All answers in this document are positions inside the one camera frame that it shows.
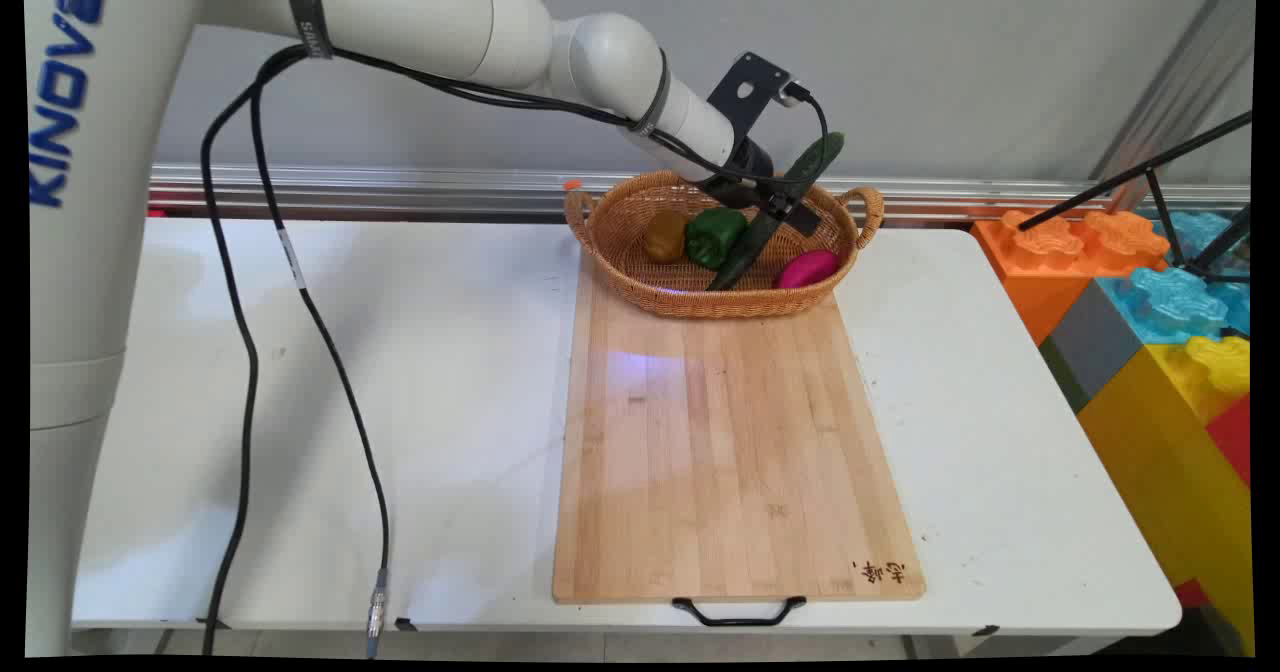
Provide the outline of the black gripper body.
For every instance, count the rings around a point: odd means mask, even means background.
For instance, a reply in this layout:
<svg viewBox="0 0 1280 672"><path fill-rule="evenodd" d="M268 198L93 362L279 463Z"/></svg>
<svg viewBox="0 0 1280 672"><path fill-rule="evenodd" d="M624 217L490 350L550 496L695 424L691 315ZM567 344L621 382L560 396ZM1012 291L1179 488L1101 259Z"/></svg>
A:
<svg viewBox="0 0 1280 672"><path fill-rule="evenodd" d="M750 140L749 136L745 136L745 138L741 140L740 143L737 143L737 147L735 148L732 156L728 157L726 163L722 163L721 166L726 166L726 169L736 169L739 172L745 172L745 174L748 175L758 175L758 177L774 175L774 163L772 157L769 156L769 154L764 151L764 148L760 148L759 145L754 142L754 140ZM731 177L731 179L739 180L737 177L733 175L717 174L714 177ZM759 189L759 192L763 202L765 197L764 195L762 195L762 189Z"/></svg>

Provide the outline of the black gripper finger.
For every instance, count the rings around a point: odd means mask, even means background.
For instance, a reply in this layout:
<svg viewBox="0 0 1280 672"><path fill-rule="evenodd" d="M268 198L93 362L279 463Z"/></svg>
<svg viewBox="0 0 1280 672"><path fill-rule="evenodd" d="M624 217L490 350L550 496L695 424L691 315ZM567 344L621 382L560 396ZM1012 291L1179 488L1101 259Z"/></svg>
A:
<svg viewBox="0 0 1280 672"><path fill-rule="evenodd" d="M764 201L764 212L777 225L792 227L801 236L814 236L822 218L808 204L808 193L783 195L776 192Z"/></svg>
<svg viewBox="0 0 1280 672"><path fill-rule="evenodd" d="M731 177L708 177L700 180L698 189L717 204L722 204L731 210L746 210L758 207L762 202L760 192L753 180L736 180Z"/></svg>

